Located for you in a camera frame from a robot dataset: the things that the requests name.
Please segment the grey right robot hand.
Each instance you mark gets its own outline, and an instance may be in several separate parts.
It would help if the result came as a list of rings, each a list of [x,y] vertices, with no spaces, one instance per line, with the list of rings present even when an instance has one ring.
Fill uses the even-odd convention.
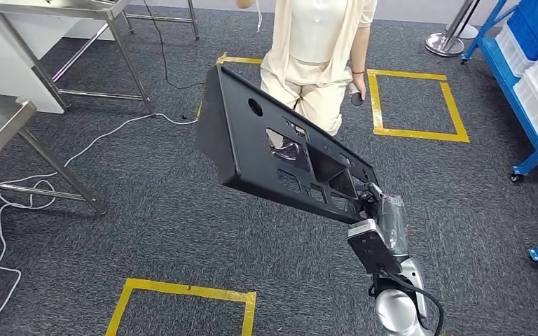
[[[406,209],[401,196],[384,193],[374,182],[356,186],[362,210],[367,218],[376,221],[383,241],[395,257],[406,257],[408,253]]]

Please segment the person's left hand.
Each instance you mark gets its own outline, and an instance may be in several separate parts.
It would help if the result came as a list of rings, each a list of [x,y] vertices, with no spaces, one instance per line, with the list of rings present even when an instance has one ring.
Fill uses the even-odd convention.
[[[352,80],[348,85],[348,92],[356,100],[366,99],[366,71],[352,71]]]

